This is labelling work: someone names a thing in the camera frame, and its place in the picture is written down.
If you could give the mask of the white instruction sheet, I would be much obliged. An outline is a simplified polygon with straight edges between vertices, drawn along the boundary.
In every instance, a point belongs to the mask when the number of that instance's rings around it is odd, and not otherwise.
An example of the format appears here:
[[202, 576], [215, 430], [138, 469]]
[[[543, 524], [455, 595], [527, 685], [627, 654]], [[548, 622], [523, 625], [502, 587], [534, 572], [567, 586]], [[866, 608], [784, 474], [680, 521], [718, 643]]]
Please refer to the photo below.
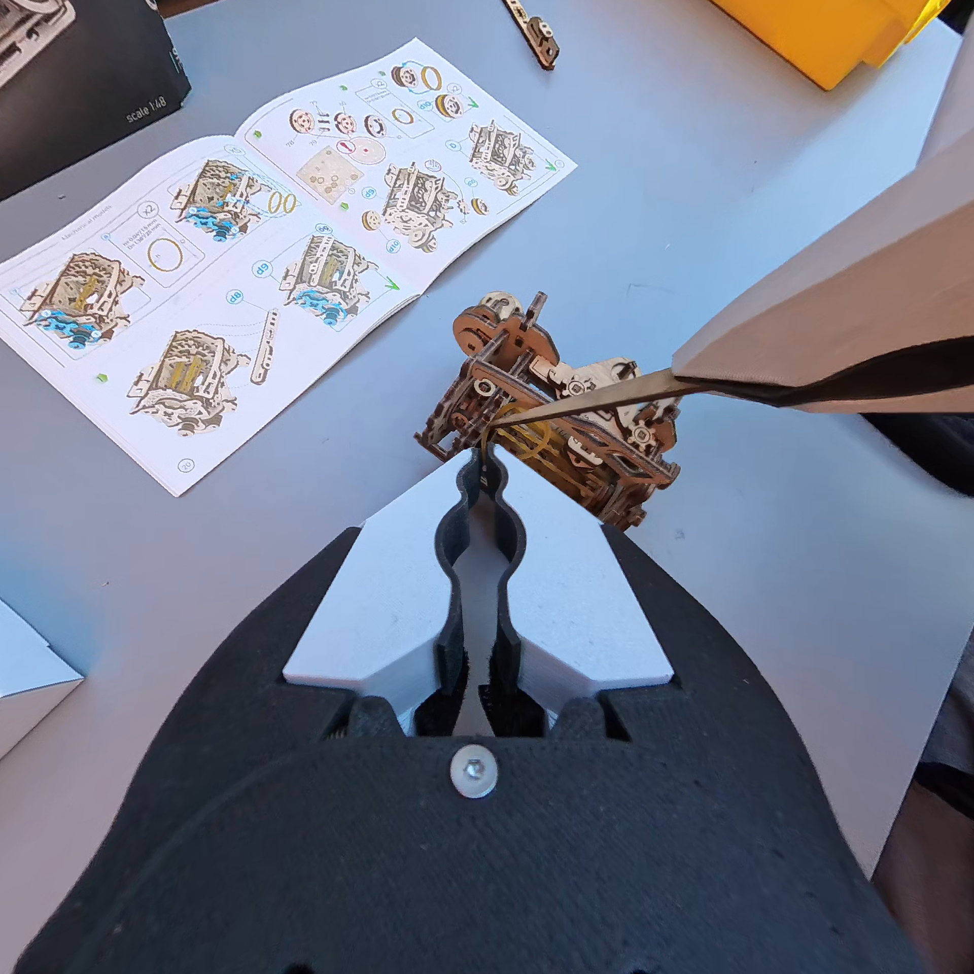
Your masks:
[[83, 680], [41, 635], [2, 603], [1, 757]]

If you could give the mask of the yellow box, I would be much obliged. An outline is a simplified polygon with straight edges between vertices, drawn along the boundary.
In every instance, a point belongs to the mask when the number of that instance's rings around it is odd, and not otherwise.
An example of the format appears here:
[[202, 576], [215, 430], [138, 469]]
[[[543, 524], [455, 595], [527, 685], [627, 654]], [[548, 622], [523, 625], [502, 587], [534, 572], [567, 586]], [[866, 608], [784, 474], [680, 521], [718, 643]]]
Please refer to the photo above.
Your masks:
[[881, 67], [947, 1], [716, 1], [819, 88], [831, 91], [860, 63]]

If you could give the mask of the black model kit box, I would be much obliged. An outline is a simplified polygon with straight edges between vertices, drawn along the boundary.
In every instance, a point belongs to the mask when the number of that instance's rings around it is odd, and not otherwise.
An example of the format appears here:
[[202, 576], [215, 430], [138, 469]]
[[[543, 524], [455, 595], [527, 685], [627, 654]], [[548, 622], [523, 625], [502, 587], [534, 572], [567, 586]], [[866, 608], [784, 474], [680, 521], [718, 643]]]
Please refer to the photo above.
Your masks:
[[1, 3], [1, 199], [166, 115], [191, 91], [155, 1]]

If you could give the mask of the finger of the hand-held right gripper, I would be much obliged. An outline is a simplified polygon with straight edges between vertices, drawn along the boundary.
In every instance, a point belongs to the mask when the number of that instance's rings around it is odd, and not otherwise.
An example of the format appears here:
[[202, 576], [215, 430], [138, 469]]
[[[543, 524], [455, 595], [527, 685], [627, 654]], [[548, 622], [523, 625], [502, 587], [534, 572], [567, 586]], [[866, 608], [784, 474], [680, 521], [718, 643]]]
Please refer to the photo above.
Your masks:
[[971, 409], [971, 354], [676, 354], [676, 376], [704, 392], [832, 412]]
[[814, 381], [972, 335], [973, 134], [743, 292], [675, 351], [673, 373]]

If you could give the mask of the small wooden model part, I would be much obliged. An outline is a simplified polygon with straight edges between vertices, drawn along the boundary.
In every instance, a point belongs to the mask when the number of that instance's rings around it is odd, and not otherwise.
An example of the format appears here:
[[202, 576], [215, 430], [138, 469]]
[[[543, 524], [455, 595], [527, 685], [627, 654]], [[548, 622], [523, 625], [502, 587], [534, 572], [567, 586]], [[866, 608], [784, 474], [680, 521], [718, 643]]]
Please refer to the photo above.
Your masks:
[[550, 25], [538, 16], [529, 16], [519, 1], [505, 0], [503, 3], [542, 69], [553, 70], [559, 47]]

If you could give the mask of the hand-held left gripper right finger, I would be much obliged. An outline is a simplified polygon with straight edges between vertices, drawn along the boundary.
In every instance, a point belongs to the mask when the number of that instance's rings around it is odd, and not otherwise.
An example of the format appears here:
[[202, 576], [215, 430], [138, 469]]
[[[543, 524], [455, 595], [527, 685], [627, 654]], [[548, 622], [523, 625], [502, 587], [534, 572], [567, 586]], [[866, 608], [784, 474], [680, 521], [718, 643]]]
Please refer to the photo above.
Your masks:
[[494, 734], [544, 735], [570, 700], [670, 683], [673, 668], [602, 523], [492, 447], [485, 475], [509, 561], [485, 687]]

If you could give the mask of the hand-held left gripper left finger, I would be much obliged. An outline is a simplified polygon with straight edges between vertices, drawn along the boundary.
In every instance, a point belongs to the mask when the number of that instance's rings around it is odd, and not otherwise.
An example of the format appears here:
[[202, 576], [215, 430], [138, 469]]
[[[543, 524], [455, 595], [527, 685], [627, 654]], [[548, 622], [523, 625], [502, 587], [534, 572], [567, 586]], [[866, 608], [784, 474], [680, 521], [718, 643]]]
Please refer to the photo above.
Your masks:
[[465, 662], [453, 565], [480, 477], [472, 448], [363, 523], [284, 667], [288, 683], [383, 698], [408, 735], [426, 700], [449, 703]]

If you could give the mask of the open instruction booklet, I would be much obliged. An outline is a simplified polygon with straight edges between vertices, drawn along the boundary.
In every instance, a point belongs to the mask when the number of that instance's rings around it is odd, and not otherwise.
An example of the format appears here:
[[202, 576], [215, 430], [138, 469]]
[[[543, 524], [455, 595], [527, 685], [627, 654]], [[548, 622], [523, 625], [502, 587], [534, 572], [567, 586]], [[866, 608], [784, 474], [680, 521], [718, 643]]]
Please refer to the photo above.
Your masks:
[[420, 40], [2, 264], [2, 340], [175, 496], [575, 163]]

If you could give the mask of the yellow rubber band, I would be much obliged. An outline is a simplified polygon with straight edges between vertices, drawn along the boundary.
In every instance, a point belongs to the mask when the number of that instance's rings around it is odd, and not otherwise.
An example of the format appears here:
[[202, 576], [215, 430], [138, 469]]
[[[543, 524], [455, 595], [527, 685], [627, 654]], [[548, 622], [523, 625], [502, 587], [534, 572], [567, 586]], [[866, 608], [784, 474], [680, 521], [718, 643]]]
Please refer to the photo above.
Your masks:
[[[491, 436], [493, 435], [492, 431], [497, 427], [500, 419], [505, 418], [506, 416], [517, 418], [530, 409], [533, 409], [533, 407], [519, 405], [513, 401], [505, 403], [505, 405], [498, 411], [497, 416], [491, 420], [488, 427], [485, 428], [481, 433], [480, 453], [483, 462], [486, 462], [488, 457], [488, 444], [491, 441]], [[527, 427], [533, 431], [531, 435], [534, 437], [534, 439], [532, 439], [529, 443], [531, 448], [528, 448], [524, 444], [519, 444], [519, 441], [514, 437], [511, 437], [506, 433], [504, 434], [507, 439], [511, 439], [511, 441], [514, 442], [514, 448], [505, 446], [505, 449], [508, 449], [513, 453], [514, 456], [524, 462], [539, 456], [542, 451], [547, 448], [552, 436], [551, 425], [548, 421], [530, 422], [527, 424]]]

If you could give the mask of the wooden mechanical model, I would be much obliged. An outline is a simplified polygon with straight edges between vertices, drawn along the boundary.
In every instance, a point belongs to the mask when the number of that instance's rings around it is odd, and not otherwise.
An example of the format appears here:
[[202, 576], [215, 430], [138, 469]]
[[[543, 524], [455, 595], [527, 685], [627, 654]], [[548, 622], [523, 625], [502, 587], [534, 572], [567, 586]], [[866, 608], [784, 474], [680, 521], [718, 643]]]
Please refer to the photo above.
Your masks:
[[512, 295], [493, 291], [456, 318], [454, 335], [468, 359], [416, 438], [445, 462], [489, 434], [600, 520], [627, 530], [643, 521], [653, 491], [679, 474], [664, 453], [677, 440], [680, 397], [488, 429], [497, 417], [641, 374], [625, 358], [579, 368], [560, 359], [538, 323], [545, 299], [538, 293], [524, 309]]

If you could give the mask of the thin wooden stick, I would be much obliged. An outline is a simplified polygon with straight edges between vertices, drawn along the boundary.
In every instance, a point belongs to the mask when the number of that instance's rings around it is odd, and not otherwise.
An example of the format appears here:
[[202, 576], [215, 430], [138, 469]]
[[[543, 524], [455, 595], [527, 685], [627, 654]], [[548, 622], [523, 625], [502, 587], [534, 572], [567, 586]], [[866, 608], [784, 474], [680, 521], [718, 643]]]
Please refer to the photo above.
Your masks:
[[598, 388], [582, 395], [557, 399], [534, 407], [517, 418], [506, 416], [499, 420], [497, 429], [574, 416], [585, 412], [608, 410], [617, 406], [644, 403], [673, 396], [705, 393], [709, 389], [708, 383], [684, 381], [676, 377], [670, 370], [664, 369]]

